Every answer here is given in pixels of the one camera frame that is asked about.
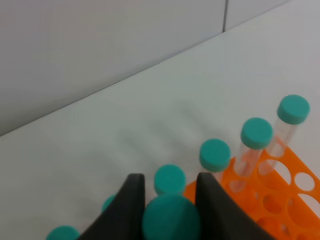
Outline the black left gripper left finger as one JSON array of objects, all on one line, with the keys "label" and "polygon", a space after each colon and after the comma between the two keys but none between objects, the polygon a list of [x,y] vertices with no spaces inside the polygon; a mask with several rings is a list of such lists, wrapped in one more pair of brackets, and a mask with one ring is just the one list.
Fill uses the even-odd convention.
[{"label": "black left gripper left finger", "polygon": [[145,206],[145,176],[142,173],[130,173],[108,207],[79,239],[142,240]]}]

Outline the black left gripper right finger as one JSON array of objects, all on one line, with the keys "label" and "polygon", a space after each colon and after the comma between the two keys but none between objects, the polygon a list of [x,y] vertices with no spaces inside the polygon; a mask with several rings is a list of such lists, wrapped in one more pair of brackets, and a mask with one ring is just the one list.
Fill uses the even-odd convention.
[{"label": "black left gripper right finger", "polygon": [[196,179],[195,207],[201,220],[201,240],[273,240],[251,219],[208,172]]}]

